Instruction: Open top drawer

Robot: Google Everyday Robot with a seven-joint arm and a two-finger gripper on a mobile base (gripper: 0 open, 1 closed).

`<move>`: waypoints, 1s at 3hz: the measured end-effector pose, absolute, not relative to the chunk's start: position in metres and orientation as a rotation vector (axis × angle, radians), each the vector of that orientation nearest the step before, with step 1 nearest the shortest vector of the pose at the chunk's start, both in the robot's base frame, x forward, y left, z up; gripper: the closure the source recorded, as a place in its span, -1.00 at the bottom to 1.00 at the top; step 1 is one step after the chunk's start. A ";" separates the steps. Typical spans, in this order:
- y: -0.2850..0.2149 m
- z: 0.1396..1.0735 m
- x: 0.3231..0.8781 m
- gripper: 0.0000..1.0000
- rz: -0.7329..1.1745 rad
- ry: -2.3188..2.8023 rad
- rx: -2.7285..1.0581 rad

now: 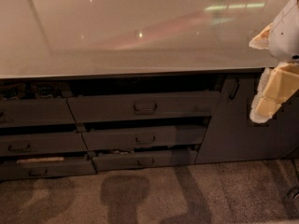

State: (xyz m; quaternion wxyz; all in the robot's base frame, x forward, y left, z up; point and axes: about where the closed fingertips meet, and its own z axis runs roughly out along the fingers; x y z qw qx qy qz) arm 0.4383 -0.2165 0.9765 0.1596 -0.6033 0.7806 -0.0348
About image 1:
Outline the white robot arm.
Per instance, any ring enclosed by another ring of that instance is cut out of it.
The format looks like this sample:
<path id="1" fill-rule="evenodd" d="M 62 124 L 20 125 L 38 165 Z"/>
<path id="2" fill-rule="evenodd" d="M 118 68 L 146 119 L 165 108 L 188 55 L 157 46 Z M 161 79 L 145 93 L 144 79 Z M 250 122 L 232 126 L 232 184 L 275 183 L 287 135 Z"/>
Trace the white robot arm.
<path id="1" fill-rule="evenodd" d="M 299 90 L 299 0 L 290 0 L 249 46 L 268 49 L 279 61 L 264 69 L 249 113 L 253 122 L 266 123 Z"/>

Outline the cream gripper finger short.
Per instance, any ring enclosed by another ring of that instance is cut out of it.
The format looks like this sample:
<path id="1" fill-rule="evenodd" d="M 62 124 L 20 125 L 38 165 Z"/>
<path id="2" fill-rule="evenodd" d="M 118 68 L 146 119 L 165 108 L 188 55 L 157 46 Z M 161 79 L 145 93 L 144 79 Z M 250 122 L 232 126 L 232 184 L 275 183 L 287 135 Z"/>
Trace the cream gripper finger short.
<path id="1" fill-rule="evenodd" d="M 253 49 L 269 49 L 269 34 L 272 28 L 272 23 L 268 24 L 260 33 L 254 36 L 249 46 Z"/>

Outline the cream gripper finger long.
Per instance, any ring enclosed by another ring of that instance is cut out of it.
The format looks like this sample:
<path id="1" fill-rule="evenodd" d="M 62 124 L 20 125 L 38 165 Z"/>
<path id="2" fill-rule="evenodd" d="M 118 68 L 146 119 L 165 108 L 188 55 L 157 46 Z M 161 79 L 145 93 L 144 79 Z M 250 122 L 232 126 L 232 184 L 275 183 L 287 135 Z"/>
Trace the cream gripper finger long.
<path id="1" fill-rule="evenodd" d="M 280 63 L 276 68 L 265 68 L 251 104 L 249 118 L 255 123 L 266 123 L 299 90 L 299 64 Z"/>

